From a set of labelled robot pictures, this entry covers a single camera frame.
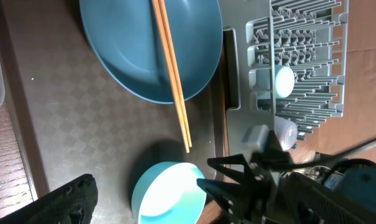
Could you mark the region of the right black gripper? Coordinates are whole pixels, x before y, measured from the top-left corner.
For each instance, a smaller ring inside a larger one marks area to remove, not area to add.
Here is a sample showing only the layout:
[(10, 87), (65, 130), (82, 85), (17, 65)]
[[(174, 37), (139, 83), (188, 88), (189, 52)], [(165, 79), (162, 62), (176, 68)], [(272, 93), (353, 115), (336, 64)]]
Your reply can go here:
[[(247, 162), (242, 154), (207, 160), (237, 184), (197, 179), (197, 185), (223, 210), (232, 223), (294, 223), (283, 193), (285, 177), (295, 166), (291, 155), (282, 151), (275, 131), (269, 131), (265, 144)], [(242, 165), (243, 171), (226, 165)]]

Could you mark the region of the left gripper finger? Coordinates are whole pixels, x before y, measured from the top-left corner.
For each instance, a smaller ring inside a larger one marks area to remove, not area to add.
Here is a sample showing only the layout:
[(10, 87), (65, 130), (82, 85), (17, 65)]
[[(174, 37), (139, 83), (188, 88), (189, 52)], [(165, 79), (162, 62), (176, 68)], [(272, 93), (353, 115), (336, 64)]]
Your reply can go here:
[(97, 203), (96, 180), (83, 174), (0, 218), (0, 224), (90, 224)]

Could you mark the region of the light blue rice bowl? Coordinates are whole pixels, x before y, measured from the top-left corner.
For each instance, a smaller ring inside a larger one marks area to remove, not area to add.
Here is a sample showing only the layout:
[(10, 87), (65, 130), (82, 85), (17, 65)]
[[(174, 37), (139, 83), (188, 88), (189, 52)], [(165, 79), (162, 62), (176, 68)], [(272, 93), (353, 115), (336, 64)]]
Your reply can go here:
[(140, 224), (195, 224), (204, 209), (206, 193), (197, 185), (204, 175), (188, 162), (160, 162), (137, 181), (131, 209)]

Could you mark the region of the wooden chopstick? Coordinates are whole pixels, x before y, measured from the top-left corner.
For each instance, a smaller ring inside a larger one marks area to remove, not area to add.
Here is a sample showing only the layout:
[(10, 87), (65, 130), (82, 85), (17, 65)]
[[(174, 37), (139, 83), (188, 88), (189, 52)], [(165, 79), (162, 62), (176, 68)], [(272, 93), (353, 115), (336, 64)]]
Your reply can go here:
[(165, 32), (167, 35), (168, 48), (169, 48), (170, 57), (172, 60), (175, 81), (176, 81), (177, 89), (178, 89), (178, 96), (180, 98), (181, 111), (182, 111), (182, 116), (183, 116), (183, 120), (185, 124), (188, 146), (192, 147), (190, 128), (188, 124), (188, 116), (187, 116), (186, 107), (185, 107), (185, 99), (183, 96), (183, 89), (182, 89), (181, 80), (180, 80), (180, 73), (179, 73), (178, 64), (177, 64), (177, 58), (175, 55), (175, 48), (173, 44), (172, 33), (171, 33), (170, 24), (168, 20), (167, 8), (166, 8), (164, 0), (158, 0), (158, 3), (160, 6), (160, 10), (162, 12), (162, 20), (163, 20)]
[(185, 124), (184, 124), (182, 111), (181, 111), (180, 98), (178, 96), (177, 84), (176, 84), (176, 81), (175, 81), (172, 60), (171, 60), (170, 51), (169, 51), (169, 48), (168, 48), (167, 35), (166, 35), (166, 32), (165, 32), (164, 23), (163, 23), (163, 20), (162, 20), (162, 12), (160, 10), (158, 0), (152, 0), (152, 4), (153, 4), (153, 8), (154, 8), (155, 18), (156, 18), (156, 21), (157, 21), (158, 32), (160, 34), (160, 39), (161, 39), (161, 43), (162, 43), (162, 47), (163, 47), (163, 54), (165, 56), (165, 61), (166, 61), (166, 64), (167, 64), (170, 86), (171, 86), (171, 89), (172, 89), (173, 100), (174, 100), (175, 108), (176, 108), (176, 111), (177, 111), (178, 120), (179, 120), (179, 123), (180, 123), (181, 133), (182, 133), (182, 136), (183, 136), (183, 143), (185, 145), (186, 153), (189, 153), (190, 147), (188, 146)]

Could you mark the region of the dark blue plate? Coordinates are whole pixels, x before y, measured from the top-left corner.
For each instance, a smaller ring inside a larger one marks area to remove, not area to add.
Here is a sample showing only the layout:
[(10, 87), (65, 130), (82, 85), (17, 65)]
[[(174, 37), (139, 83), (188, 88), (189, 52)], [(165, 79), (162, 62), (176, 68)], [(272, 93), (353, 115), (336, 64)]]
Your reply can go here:
[[(151, 0), (81, 0), (83, 27), (103, 67), (138, 97), (172, 104), (173, 96)], [(212, 79), (222, 50), (217, 0), (165, 0), (183, 95)]]

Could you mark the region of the pink cup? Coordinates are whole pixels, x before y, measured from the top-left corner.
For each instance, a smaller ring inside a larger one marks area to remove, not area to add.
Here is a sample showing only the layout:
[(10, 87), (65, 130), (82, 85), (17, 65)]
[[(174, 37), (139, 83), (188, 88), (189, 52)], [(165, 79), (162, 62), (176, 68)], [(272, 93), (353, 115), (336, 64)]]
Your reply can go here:
[(297, 125), (290, 120), (275, 116), (274, 131), (282, 151), (291, 149), (297, 141), (298, 128)]

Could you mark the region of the light blue cup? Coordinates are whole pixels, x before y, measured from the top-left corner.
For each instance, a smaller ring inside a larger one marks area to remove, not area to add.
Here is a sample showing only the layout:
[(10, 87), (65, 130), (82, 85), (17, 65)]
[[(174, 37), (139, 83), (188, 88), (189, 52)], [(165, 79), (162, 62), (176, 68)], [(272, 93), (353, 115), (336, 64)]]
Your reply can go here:
[[(290, 67), (283, 65), (275, 66), (275, 97), (288, 97), (295, 85), (295, 76)], [(270, 70), (261, 69), (256, 71), (256, 84), (260, 90), (270, 89)]]

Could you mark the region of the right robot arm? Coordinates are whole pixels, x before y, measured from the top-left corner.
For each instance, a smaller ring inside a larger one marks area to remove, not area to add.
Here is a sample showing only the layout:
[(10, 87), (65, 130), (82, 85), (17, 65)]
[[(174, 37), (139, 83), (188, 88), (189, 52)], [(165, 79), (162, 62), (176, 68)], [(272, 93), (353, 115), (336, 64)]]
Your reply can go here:
[(345, 159), (376, 147), (376, 137), (302, 164), (283, 152), (274, 131), (262, 151), (207, 160), (231, 183), (198, 179), (229, 223), (376, 223), (376, 163)]

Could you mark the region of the grey dishwasher rack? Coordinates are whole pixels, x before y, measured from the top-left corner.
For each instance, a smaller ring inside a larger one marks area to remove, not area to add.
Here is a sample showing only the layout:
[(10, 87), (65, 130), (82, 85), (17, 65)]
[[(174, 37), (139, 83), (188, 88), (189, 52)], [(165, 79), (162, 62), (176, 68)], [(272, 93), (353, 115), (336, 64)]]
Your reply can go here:
[[(231, 106), (226, 111), (229, 154), (242, 149), (251, 126), (274, 129), (274, 117), (294, 122), (298, 139), (344, 111), (349, 2), (338, 0), (221, 0)], [(292, 93), (275, 97), (275, 66), (290, 67)], [(256, 71), (270, 70), (270, 89), (260, 90)]]

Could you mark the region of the brown serving tray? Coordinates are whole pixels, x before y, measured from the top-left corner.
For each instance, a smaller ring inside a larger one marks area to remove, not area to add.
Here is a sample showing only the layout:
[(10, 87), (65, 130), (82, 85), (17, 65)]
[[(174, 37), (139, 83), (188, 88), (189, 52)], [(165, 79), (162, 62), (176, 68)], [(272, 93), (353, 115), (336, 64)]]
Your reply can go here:
[(39, 195), (82, 174), (98, 186), (93, 223), (133, 223), (131, 194), (158, 162), (190, 162), (208, 179), (222, 152), (212, 89), (186, 104), (186, 152), (174, 106), (145, 101), (103, 68), (83, 31), (78, 1), (0, 1), (0, 53)]

